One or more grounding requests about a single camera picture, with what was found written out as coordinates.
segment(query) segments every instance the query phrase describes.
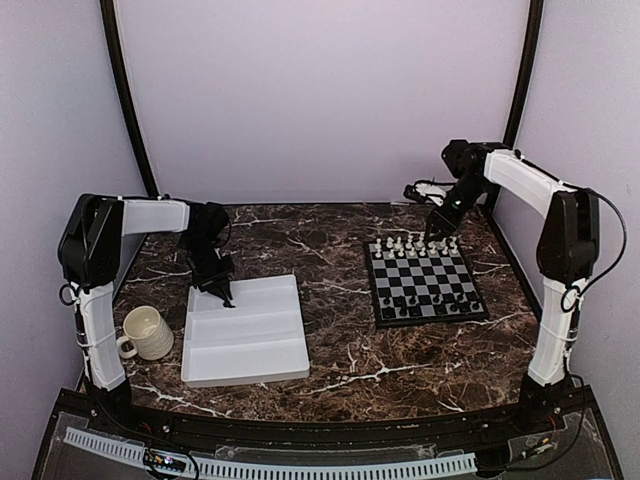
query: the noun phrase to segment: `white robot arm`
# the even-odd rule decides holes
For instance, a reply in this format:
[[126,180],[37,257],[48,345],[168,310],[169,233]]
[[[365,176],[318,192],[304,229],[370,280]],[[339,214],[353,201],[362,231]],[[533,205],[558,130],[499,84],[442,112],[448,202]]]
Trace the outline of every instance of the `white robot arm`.
[[[218,235],[229,224],[220,205],[167,198],[138,199],[83,195],[58,249],[68,283],[60,297],[75,306],[78,344],[85,375],[110,404],[126,408],[130,388],[118,355],[112,301],[120,265],[121,238],[151,232],[183,232],[193,283],[231,305],[233,262],[220,257]],[[70,299],[65,300],[64,290]]]
[[[597,198],[565,185],[501,144],[453,140],[442,158],[458,181],[428,216],[427,238],[453,233],[492,185],[508,189],[545,218],[537,249],[544,276],[543,313],[528,376],[541,387],[558,384],[565,378],[566,358],[576,339],[578,294],[598,256]],[[421,191],[407,186],[405,196],[419,200]]]

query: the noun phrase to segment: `ceramic mug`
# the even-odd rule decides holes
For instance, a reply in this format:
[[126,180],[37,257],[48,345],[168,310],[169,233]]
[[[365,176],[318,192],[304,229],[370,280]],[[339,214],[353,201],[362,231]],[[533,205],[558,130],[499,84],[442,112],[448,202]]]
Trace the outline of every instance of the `ceramic mug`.
[[[140,355],[145,360],[158,360],[173,347],[173,332],[160,312],[153,307],[144,306],[131,310],[124,319],[122,329],[124,335],[116,342],[122,358]],[[133,348],[125,352],[122,346],[127,342]]]

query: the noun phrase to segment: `brown marble surface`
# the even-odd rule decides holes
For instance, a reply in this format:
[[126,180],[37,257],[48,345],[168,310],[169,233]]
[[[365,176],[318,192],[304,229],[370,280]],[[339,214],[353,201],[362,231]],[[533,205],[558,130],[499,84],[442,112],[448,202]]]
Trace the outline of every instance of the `brown marble surface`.
[[229,207],[224,251],[235,279],[294,273],[311,361],[306,379],[191,389],[180,380],[190,273],[179,236],[151,235],[115,304],[126,314],[152,305],[175,334],[164,359],[125,361],[134,403],[234,419],[364,421],[471,411],[517,401],[537,322],[483,217],[460,228],[491,318],[377,330],[362,242],[420,231],[421,205]]

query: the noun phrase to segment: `black frame pole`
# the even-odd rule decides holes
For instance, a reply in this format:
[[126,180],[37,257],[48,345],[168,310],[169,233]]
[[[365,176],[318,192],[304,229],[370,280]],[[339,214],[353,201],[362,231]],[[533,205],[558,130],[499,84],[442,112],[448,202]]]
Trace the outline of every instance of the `black frame pole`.
[[116,19],[114,0],[100,0],[102,10],[102,22],[104,24],[104,35],[107,40],[109,49],[109,57],[111,58],[111,68],[113,70],[113,78],[116,82],[118,97],[120,97],[120,107],[124,116],[127,131],[129,132],[129,140],[133,147],[133,153],[138,164],[138,170],[144,183],[147,195],[150,197],[158,197],[160,191],[151,170],[149,157],[144,147],[138,117],[133,106],[133,97],[129,89],[129,81],[124,66],[124,57],[122,55],[122,47],[120,45],[120,36],[118,34],[118,22]]
[[[518,71],[518,80],[516,81],[516,89],[513,94],[511,103],[511,111],[509,112],[509,120],[507,128],[504,132],[502,143],[507,147],[513,148],[518,136],[518,129],[524,113],[524,105],[527,100],[527,92],[529,91],[529,83],[531,82],[531,74],[533,72],[533,62],[536,57],[536,47],[538,46],[538,37],[540,35],[540,25],[542,24],[542,7],[544,0],[531,0],[529,4],[529,19],[527,20],[527,32],[524,37],[524,46],[522,47],[522,58],[520,60],[520,70]],[[485,207],[489,211],[493,211],[498,201],[500,187],[495,188],[489,193]]]

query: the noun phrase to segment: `plastic tray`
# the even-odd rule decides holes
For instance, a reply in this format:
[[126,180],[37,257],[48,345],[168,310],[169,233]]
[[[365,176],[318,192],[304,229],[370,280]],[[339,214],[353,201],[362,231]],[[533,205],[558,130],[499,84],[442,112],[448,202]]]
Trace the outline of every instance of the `plastic tray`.
[[309,375],[294,275],[231,282],[233,304],[189,290],[182,381],[189,387],[275,382]]

